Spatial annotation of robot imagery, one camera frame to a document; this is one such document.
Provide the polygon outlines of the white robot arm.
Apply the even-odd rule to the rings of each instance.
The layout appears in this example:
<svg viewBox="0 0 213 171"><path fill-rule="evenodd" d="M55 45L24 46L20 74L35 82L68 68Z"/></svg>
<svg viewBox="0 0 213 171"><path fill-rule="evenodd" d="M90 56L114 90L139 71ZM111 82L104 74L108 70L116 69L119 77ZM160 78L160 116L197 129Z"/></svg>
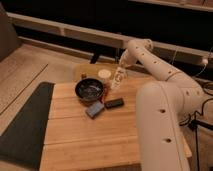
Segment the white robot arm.
<svg viewBox="0 0 213 171"><path fill-rule="evenodd" d="M190 76L152 54L152 48L149 39L133 39L120 58L123 66L141 62L154 77L136 94L142 171L190 171L178 117L195 111L204 92Z"/></svg>

